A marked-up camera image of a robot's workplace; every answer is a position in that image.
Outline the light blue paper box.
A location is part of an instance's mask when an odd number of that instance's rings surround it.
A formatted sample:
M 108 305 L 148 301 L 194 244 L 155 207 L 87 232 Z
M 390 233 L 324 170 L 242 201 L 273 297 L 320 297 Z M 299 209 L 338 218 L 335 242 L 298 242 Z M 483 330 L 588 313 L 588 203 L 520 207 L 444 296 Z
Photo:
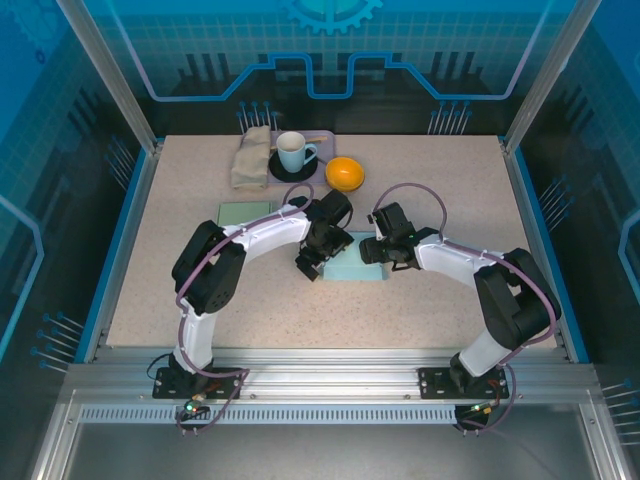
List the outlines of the light blue paper box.
M 328 260 L 322 272 L 325 281 L 384 281 L 387 272 L 380 263 L 365 264 L 359 246 L 365 239 L 375 237 L 373 232 L 350 232 L 354 241 L 337 256 Z

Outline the green paper box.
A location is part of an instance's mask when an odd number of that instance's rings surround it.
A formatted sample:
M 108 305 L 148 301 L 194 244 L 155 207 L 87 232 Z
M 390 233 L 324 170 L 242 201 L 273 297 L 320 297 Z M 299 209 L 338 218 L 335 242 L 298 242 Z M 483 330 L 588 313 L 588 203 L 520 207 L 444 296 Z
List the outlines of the green paper box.
M 217 224 L 228 226 L 250 223 L 267 216 L 271 211 L 272 204 L 268 201 L 222 203 L 218 209 Z

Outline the yellow bowl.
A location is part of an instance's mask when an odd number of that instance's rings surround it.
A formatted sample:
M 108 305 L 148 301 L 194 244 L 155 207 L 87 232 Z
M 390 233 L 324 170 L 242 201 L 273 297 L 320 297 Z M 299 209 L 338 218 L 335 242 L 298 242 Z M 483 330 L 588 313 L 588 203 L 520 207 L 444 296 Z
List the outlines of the yellow bowl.
M 335 157 L 325 168 L 327 184 L 340 192 L 353 192 L 365 181 L 363 167 L 350 157 Z

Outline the black round coaster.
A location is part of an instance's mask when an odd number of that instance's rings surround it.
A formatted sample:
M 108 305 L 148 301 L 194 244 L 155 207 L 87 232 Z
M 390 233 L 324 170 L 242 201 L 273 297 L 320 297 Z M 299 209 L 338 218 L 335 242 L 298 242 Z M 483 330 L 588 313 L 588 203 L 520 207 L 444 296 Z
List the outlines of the black round coaster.
M 315 174 L 318 168 L 318 159 L 313 153 L 308 153 L 306 160 L 307 163 L 303 165 L 300 171 L 292 173 L 284 168 L 279 153 L 275 150 L 269 158 L 268 173 L 272 178 L 283 183 L 296 183 L 308 180 Z

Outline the lilac tray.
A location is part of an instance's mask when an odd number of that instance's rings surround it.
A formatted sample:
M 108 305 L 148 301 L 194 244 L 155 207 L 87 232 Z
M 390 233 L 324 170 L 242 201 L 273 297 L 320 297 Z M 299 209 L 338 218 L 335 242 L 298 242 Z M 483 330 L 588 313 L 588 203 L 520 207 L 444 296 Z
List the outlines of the lilac tray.
M 325 166 L 326 164 L 336 156 L 336 146 L 335 146 L 335 135 L 329 130 L 298 130 L 304 137 L 316 137 L 316 136 L 328 136 L 329 140 L 323 143 L 315 144 L 317 146 L 317 156 L 318 159 L 318 168 L 315 174 L 308 180 L 312 184 L 322 184 L 325 181 Z M 278 136 L 282 134 L 283 131 L 272 131 L 271 132 L 271 145 L 272 138 L 277 140 Z M 268 183 L 269 184 L 292 184 L 292 183 L 283 183 L 278 180 L 272 178 L 268 173 Z

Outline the light blue mug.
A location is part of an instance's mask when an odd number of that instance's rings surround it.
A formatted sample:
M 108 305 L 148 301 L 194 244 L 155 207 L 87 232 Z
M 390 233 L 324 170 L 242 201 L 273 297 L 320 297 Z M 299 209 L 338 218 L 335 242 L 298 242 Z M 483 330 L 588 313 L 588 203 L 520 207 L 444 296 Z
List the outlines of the light blue mug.
M 289 173 L 301 171 L 317 156 L 317 146 L 294 131 L 280 134 L 276 140 L 276 149 L 283 168 Z

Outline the wooden stick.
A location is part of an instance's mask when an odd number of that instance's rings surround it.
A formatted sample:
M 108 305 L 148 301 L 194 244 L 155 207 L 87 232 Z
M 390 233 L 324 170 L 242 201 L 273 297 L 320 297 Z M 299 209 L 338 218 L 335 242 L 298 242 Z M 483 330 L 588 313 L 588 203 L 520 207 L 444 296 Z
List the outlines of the wooden stick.
M 271 151 L 274 151 L 277 149 L 277 145 L 276 145 L 276 140 L 274 140 L 272 138 L 273 142 L 272 145 L 270 147 Z M 316 136 L 316 137 L 305 137 L 305 141 L 306 143 L 313 143 L 313 144 L 319 144 L 319 143 L 323 143 L 325 141 L 328 141 L 329 138 L 328 136 Z

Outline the beige folded cloth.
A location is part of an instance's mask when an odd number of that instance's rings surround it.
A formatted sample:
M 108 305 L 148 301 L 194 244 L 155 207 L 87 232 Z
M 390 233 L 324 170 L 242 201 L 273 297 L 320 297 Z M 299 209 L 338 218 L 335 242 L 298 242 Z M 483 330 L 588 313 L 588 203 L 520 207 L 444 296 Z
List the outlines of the beige folded cloth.
M 233 158 L 231 187 L 236 190 L 265 189 L 270 156 L 270 127 L 265 125 L 249 128 Z

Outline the aluminium front rail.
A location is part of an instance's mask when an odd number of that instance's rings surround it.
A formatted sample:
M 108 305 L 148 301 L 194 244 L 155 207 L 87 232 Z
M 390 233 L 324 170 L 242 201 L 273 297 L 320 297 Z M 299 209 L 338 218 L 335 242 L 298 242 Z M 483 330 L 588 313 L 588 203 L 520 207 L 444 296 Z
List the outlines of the aluminium front rail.
M 89 364 L 73 364 L 60 401 L 70 403 L 151 402 L 146 368 L 159 350 L 102 348 Z M 451 349 L 258 349 L 216 348 L 217 367 L 241 367 L 250 373 L 241 392 L 249 403 L 416 404 L 417 370 L 446 367 Z M 510 362 L 516 376 L 516 403 L 582 404 L 603 394 L 595 368 L 570 363 L 561 348 L 530 348 Z

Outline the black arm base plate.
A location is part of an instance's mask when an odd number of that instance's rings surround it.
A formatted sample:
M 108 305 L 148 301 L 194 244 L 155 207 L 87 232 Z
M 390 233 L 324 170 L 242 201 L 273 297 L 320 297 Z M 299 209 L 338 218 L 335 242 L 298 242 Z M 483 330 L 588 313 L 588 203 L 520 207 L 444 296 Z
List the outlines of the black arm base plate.
M 417 370 L 423 400 L 472 400 L 510 398 L 504 370 L 489 370 L 480 377 L 458 374 L 451 368 L 424 367 Z
M 189 373 L 178 367 L 162 367 L 156 372 L 154 399 L 191 399 L 200 395 L 206 400 L 237 399 L 233 391 L 240 386 L 241 374 L 233 368 L 214 368 L 216 378 Z

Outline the aluminium frame post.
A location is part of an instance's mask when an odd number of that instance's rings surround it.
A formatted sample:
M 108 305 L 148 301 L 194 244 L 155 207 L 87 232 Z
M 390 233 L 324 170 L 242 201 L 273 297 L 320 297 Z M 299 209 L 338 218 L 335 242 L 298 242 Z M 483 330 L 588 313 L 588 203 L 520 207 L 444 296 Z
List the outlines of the aluminium frame post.
M 560 74 L 593 19 L 602 0 L 576 0 L 558 37 L 525 96 L 503 141 L 504 153 L 513 155 L 531 127 Z
M 82 0 L 55 1 L 137 141 L 146 153 L 155 154 L 156 135 L 84 2 Z

